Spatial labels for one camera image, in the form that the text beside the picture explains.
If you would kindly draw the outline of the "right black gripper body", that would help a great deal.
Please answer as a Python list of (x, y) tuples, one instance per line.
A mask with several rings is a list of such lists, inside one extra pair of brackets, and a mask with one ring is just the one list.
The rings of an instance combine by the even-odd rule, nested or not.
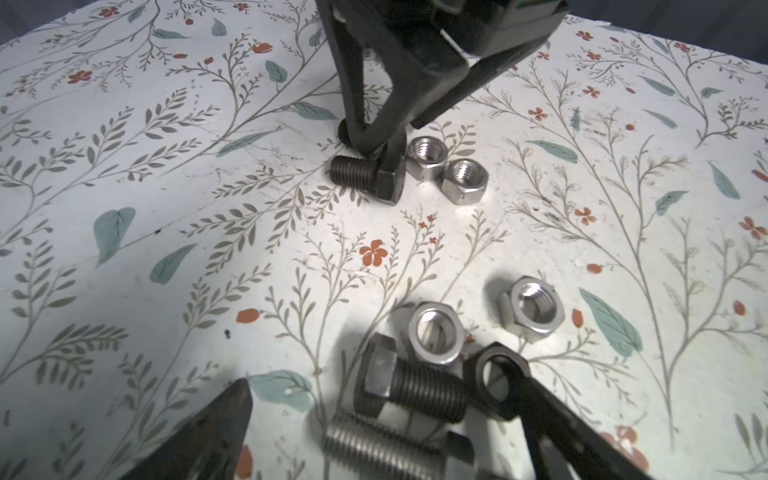
[(460, 52), (485, 59), (544, 44), (570, 11), (567, 1), (421, 1), (435, 40), (419, 42), (428, 60), (456, 59)]

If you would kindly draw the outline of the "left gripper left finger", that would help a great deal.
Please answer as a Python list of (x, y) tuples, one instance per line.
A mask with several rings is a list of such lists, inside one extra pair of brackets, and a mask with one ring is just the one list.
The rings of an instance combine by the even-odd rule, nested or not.
[(238, 379), (126, 473), (125, 479), (232, 479), (253, 409)]

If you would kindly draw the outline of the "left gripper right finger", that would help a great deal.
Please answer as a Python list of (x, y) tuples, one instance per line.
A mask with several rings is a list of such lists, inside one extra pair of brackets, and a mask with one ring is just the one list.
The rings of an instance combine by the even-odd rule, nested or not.
[(505, 361), (503, 370), (538, 479), (648, 477), (520, 365)]

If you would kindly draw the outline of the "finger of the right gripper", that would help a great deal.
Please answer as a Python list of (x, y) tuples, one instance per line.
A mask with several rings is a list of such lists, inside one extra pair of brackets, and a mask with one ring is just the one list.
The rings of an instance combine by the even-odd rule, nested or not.
[(387, 126), (389, 138), (377, 158), (379, 180), (401, 180), (405, 172), (405, 127), (422, 127), (445, 113), (481, 86), (515, 66), (542, 46), (534, 38), (480, 58), (470, 66), (443, 38), (417, 40), (403, 53), (385, 62), (393, 93), (377, 119)]
[(338, 73), (349, 145), (363, 155), (443, 100), (468, 63), (441, 33), (449, 1), (318, 1)]

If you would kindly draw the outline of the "silver hex bolt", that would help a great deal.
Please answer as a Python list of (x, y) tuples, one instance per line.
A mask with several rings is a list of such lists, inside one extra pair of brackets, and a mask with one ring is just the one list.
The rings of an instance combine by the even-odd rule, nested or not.
[(327, 426), (323, 452), (371, 479), (475, 479), (471, 440), (453, 431), (420, 443), (375, 421), (340, 411)]

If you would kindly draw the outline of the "black hex bolt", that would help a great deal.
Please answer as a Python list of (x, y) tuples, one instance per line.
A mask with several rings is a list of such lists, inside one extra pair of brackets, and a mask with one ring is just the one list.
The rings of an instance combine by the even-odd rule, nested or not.
[(405, 162), (401, 156), (383, 156), (373, 160), (337, 155), (329, 167), (333, 183), (367, 193), (388, 205), (396, 205), (400, 201), (405, 173)]

